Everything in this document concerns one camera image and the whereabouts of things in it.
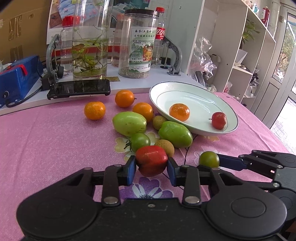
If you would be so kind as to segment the small green tomato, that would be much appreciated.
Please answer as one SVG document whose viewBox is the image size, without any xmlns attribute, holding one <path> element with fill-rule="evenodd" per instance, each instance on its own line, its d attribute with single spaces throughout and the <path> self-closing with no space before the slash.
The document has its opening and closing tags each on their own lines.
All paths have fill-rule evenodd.
<svg viewBox="0 0 296 241">
<path fill-rule="evenodd" d="M 131 151 L 136 152 L 138 149 L 150 145 L 151 140 L 145 133 L 135 133 L 126 141 L 124 149 L 129 148 Z"/>
<path fill-rule="evenodd" d="M 203 152 L 199 157 L 199 165 L 209 168 L 218 168 L 220 166 L 219 156 L 212 151 Z"/>
</svg>

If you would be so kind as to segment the brown longan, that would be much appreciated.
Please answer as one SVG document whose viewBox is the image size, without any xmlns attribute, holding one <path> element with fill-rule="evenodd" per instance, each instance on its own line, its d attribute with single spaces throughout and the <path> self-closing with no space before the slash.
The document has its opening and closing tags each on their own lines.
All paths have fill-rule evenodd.
<svg viewBox="0 0 296 241">
<path fill-rule="evenodd" d="M 168 140 L 158 140 L 154 144 L 155 146 L 159 146 L 165 150 L 165 153 L 168 157 L 173 157 L 175 153 L 175 147 Z"/>
<path fill-rule="evenodd" d="M 167 119 L 161 115 L 156 115 L 152 120 L 152 125 L 155 130 L 159 130 L 162 127 L 162 124 L 167 121 Z"/>
</svg>

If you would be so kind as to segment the large red tomato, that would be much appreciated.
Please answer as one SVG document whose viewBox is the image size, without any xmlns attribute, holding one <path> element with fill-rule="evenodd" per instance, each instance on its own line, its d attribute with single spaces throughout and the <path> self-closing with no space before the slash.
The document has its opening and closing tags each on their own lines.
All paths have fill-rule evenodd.
<svg viewBox="0 0 296 241">
<path fill-rule="evenodd" d="M 159 146 L 145 146 L 135 153 L 138 170 L 145 177 L 153 177 L 162 173 L 167 166 L 168 156 Z"/>
</svg>

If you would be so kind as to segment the large green mango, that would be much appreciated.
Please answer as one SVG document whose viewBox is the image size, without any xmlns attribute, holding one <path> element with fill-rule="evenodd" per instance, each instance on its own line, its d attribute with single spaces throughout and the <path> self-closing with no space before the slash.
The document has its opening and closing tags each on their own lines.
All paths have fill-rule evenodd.
<svg viewBox="0 0 296 241">
<path fill-rule="evenodd" d="M 173 121 L 163 122 L 158 134 L 161 139 L 171 142 L 175 148 L 187 148 L 193 142 L 191 132 L 184 125 Z"/>
<path fill-rule="evenodd" d="M 145 133 L 147 120 L 139 113 L 124 111 L 116 114 L 112 119 L 114 129 L 126 136 L 131 137 L 135 133 Z"/>
</svg>

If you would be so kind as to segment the small red fruit in plate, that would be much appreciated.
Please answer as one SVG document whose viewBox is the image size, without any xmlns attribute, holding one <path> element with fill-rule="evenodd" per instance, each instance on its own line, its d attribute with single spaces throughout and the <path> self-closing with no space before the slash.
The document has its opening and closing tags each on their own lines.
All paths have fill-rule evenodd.
<svg viewBox="0 0 296 241">
<path fill-rule="evenodd" d="M 227 117 L 226 114 L 223 112 L 216 112 L 213 113 L 211 118 L 209 118 L 213 128 L 217 130 L 222 130 L 227 124 Z"/>
</svg>

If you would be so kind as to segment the white oval plate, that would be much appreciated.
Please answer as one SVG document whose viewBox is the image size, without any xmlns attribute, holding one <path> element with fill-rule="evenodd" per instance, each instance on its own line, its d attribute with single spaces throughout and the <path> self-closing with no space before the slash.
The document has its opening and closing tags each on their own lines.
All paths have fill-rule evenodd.
<svg viewBox="0 0 296 241">
<path fill-rule="evenodd" d="M 162 116 L 186 126 L 192 133 L 218 136 L 234 132 L 238 128 L 238 116 L 232 107 L 199 86 L 176 81 L 162 82 L 150 88 L 149 97 Z M 177 103 L 186 105 L 190 110 L 190 116 L 184 122 L 169 114 L 170 107 Z M 216 112 L 226 114 L 227 123 L 222 130 L 215 129 L 211 124 L 210 118 Z"/>
</svg>

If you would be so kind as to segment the orange tangerine in plate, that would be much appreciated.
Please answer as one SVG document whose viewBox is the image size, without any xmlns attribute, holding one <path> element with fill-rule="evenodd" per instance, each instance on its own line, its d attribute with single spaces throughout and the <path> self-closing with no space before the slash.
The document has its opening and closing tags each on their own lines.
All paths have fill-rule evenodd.
<svg viewBox="0 0 296 241">
<path fill-rule="evenodd" d="M 190 117 L 190 109 L 183 103 L 175 103 L 170 107 L 169 114 L 179 121 L 186 121 Z"/>
</svg>

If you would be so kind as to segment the orange tangerine with stem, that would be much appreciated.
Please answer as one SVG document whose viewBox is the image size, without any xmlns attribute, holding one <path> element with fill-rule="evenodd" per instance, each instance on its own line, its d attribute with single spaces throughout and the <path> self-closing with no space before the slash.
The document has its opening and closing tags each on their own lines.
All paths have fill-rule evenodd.
<svg viewBox="0 0 296 241">
<path fill-rule="evenodd" d="M 133 92 L 130 90 L 121 90 L 115 95 L 115 103 L 120 108 L 130 107 L 136 100 Z"/>
</svg>

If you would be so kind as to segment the pink floral tablecloth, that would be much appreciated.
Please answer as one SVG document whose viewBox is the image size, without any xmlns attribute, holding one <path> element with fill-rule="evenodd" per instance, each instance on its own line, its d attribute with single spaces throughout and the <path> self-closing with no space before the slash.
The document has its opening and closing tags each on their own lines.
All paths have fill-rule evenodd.
<svg viewBox="0 0 296 241">
<path fill-rule="evenodd" d="M 189 149 L 176 149 L 175 161 L 197 166 L 205 151 L 239 156 L 252 150 L 285 153 L 279 139 L 253 113 L 233 97 L 220 98 L 236 112 L 239 126 L 222 136 L 196 136 Z M 91 167 L 104 170 L 124 164 L 130 157 L 126 139 L 117 133 L 112 118 L 120 112 L 113 96 L 96 96 L 105 104 L 102 120 L 88 120 L 89 98 L 49 104 L 1 117 L 1 240 L 20 240 L 16 209 L 28 196 Z"/>
</svg>

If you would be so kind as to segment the white raised board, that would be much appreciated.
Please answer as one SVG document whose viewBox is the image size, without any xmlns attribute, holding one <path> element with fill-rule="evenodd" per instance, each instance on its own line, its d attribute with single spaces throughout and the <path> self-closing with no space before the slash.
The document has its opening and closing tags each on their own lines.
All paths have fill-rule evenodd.
<svg viewBox="0 0 296 241">
<path fill-rule="evenodd" d="M 128 89 L 133 93 L 148 93 L 149 89 L 152 86 L 156 85 L 157 83 L 168 82 L 168 81 L 184 82 L 184 83 L 196 85 L 198 87 L 202 87 L 201 84 L 193 80 L 191 77 L 189 77 L 185 73 L 181 72 L 180 74 L 181 74 L 180 76 L 168 75 L 168 71 L 166 69 L 156 67 L 156 68 L 150 69 L 148 77 L 142 78 L 142 79 L 133 79 L 133 78 L 126 78 L 118 75 L 117 67 L 114 67 L 112 65 L 107 66 L 107 76 L 108 77 L 117 76 L 119 78 L 119 81 L 110 83 L 112 95 L 115 95 L 119 90 L 122 90 L 122 89 Z M 38 92 L 33 97 L 29 98 L 29 100 L 13 108 L 7 108 L 6 106 L 3 106 L 1 108 L 1 115 L 14 113 L 16 111 L 34 108 L 38 106 L 81 99 L 80 96 L 72 96 L 67 98 L 48 100 L 47 93 L 48 93 L 47 90 Z"/>
</svg>

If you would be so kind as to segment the black smartphone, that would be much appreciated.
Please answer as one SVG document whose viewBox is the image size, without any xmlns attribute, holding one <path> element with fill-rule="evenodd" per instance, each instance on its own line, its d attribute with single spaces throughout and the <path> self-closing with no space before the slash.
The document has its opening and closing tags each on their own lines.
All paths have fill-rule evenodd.
<svg viewBox="0 0 296 241">
<path fill-rule="evenodd" d="M 75 80 L 58 82 L 51 86 L 47 99 L 68 98 L 83 95 L 105 95 L 111 94 L 108 79 Z"/>
</svg>

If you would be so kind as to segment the clear plastic bag on shelf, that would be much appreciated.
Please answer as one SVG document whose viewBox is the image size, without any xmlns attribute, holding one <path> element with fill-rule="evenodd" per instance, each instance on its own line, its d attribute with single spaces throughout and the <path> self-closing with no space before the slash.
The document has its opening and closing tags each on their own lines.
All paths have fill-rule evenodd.
<svg viewBox="0 0 296 241">
<path fill-rule="evenodd" d="M 188 70 L 188 75 L 201 84 L 203 87 L 209 87 L 207 83 L 213 76 L 213 71 L 217 66 L 213 63 L 210 55 L 208 54 L 212 45 L 209 40 L 201 37 L 194 46 L 191 62 Z"/>
</svg>

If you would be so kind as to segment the white shelf unit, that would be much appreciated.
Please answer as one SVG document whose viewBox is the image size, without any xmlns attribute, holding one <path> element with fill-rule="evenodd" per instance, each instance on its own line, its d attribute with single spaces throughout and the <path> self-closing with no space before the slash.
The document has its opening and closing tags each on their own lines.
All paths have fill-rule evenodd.
<svg viewBox="0 0 296 241">
<path fill-rule="evenodd" d="M 246 20 L 255 22 L 255 41 L 240 49 Z M 262 84 L 269 68 L 275 40 L 267 27 L 243 1 L 173 1 L 169 9 L 166 37 L 182 51 L 181 71 L 188 73 L 195 43 L 204 37 L 210 41 L 209 54 L 219 57 L 218 69 L 208 81 L 218 92 L 232 83 L 230 93 L 248 109 L 259 96 L 260 86 L 249 93 L 251 77 L 259 71 Z"/>
</svg>

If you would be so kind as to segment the red-capped cola bottle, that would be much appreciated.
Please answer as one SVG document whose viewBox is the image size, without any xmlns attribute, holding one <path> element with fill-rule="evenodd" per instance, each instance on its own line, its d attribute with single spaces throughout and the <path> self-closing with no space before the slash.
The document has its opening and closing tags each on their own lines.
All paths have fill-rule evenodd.
<svg viewBox="0 0 296 241">
<path fill-rule="evenodd" d="M 159 21 L 157 26 L 156 37 L 154 40 L 154 48 L 153 48 L 152 61 L 151 61 L 152 67 L 155 67 L 158 65 L 158 62 L 160 59 L 160 48 L 162 46 L 162 41 L 164 39 L 165 30 L 166 30 L 165 19 L 164 19 L 165 8 L 158 6 L 156 7 L 156 11 L 159 14 Z"/>
</svg>

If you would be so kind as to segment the blue electric box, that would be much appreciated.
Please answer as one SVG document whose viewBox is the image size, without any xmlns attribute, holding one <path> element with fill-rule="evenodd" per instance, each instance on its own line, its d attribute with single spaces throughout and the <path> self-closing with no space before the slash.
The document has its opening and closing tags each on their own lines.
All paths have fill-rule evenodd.
<svg viewBox="0 0 296 241">
<path fill-rule="evenodd" d="M 43 74 L 38 55 L 15 61 L 1 72 L 1 106 L 18 103 Z"/>
</svg>

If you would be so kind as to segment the green shelf plant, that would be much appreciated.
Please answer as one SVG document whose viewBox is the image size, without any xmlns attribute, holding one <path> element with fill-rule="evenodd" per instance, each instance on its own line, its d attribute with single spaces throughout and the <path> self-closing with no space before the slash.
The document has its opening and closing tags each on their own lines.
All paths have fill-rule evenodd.
<svg viewBox="0 0 296 241">
<path fill-rule="evenodd" d="M 255 41 L 254 33 L 260 34 L 258 30 L 256 30 L 255 22 L 246 20 L 244 31 L 241 38 L 240 49 L 243 48 L 243 45 L 249 40 Z"/>
</svg>

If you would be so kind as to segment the red bottle on shelf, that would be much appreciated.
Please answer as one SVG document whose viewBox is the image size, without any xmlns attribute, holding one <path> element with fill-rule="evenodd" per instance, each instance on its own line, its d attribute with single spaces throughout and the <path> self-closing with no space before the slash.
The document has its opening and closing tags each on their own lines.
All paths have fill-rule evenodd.
<svg viewBox="0 0 296 241">
<path fill-rule="evenodd" d="M 261 12 L 261 22 L 267 27 L 268 25 L 268 22 L 269 22 L 269 17 L 270 17 L 270 9 L 265 6 L 263 9 L 262 9 L 262 12 Z"/>
</svg>

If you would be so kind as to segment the clear jar with label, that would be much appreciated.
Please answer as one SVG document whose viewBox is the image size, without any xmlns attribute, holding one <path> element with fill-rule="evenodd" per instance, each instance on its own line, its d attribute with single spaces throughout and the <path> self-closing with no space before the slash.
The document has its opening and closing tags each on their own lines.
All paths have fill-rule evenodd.
<svg viewBox="0 0 296 241">
<path fill-rule="evenodd" d="M 149 9 L 125 11 L 119 50 L 120 76 L 140 79 L 149 75 L 158 19 L 158 12 Z"/>
</svg>

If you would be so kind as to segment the glass vase with plant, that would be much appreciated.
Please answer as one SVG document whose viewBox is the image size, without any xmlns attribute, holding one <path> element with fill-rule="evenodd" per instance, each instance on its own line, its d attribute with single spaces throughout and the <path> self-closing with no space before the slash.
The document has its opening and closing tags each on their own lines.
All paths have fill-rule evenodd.
<svg viewBox="0 0 296 241">
<path fill-rule="evenodd" d="M 112 5 L 113 1 L 76 1 L 71 48 L 74 80 L 106 76 Z"/>
</svg>

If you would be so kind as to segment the bedding poster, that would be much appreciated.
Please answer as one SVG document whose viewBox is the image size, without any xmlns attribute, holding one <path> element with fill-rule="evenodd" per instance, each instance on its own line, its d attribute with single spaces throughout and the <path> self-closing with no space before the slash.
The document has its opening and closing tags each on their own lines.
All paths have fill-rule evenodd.
<svg viewBox="0 0 296 241">
<path fill-rule="evenodd" d="M 114 31 L 117 23 L 117 17 L 123 14 L 127 9 L 148 9 L 150 0 L 140 1 L 110 1 L 113 3 L 110 21 L 111 36 L 114 36 Z M 96 18 L 99 13 L 102 13 L 104 1 L 86 1 L 84 18 L 86 20 Z M 75 14 L 76 1 L 60 0 L 52 1 L 47 28 L 47 44 L 51 39 L 60 34 L 63 29 L 63 20 Z"/>
</svg>

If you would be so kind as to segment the red-capped clear bottle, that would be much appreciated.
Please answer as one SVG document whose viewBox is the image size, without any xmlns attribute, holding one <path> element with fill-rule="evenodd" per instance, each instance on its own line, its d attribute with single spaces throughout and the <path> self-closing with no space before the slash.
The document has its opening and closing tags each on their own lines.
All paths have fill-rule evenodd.
<svg viewBox="0 0 296 241">
<path fill-rule="evenodd" d="M 79 18 L 74 16 L 66 16 L 62 20 L 62 31 L 60 32 L 60 61 L 61 66 L 64 67 L 64 73 L 70 74 L 72 67 L 72 33 L 73 24 L 78 22 Z"/>
</svg>

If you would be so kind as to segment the cardboard box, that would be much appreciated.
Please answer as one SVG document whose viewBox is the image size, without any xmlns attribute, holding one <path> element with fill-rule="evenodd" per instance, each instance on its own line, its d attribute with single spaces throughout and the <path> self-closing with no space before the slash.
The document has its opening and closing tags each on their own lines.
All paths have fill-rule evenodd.
<svg viewBox="0 0 296 241">
<path fill-rule="evenodd" d="M 46 57 L 51 1 L 11 1 L 1 12 L 3 64 L 38 55 Z"/>
</svg>

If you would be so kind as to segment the grey bracket right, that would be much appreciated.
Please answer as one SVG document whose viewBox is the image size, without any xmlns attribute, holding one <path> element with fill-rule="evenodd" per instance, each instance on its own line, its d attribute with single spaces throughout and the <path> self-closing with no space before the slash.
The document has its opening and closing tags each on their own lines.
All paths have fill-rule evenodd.
<svg viewBox="0 0 296 241">
<path fill-rule="evenodd" d="M 169 38 L 164 37 L 163 38 L 163 43 L 165 46 L 172 50 L 173 53 L 175 54 L 174 62 L 170 66 L 167 74 L 171 76 L 180 76 L 180 71 L 181 71 L 181 64 L 182 64 L 182 51 L 180 47 L 176 46 Z"/>
</svg>

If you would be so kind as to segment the grey bracket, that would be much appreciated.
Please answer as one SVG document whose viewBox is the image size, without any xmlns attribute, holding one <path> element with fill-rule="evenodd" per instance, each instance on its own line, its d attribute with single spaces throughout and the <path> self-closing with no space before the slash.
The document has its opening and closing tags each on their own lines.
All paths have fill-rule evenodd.
<svg viewBox="0 0 296 241">
<path fill-rule="evenodd" d="M 46 51 L 46 70 L 47 73 L 42 77 L 42 90 L 49 90 L 50 87 L 56 83 L 59 79 L 63 78 L 64 67 L 58 63 L 56 51 L 61 44 L 60 35 L 56 34 L 51 39 Z"/>
<path fill-rule="evenodd" d="M 175 54 L 174 62 L 170 66 L 167 74 L 171 76 L 180 76 L 180 71 L 181 71 L 181 64 L 182 64 L 182 51 L 180 47 L 176 46 L 169 38 L 164 37 L 163 38 L 163 43 L 165 46 L 172 50 L 173 53 Z"/>
</svg>

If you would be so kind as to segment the grey bracket left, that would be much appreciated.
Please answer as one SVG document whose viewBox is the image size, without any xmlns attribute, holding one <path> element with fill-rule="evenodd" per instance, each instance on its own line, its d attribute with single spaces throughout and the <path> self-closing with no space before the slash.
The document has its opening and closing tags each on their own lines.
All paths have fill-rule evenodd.
<svg viewBox="0 0 296 241">
<path fill-rule="evenodd" d="M 46 51 L 46 70 L 47 73 L 42 77 L 42 90 L 49 90 L 50 87 L 56 83 L 59 79 L 63 78 L 64 67 L 58 63 L 56 51 L 61 44 L 60 35 L 56 34 L 51 39 Z"/>
</svg>

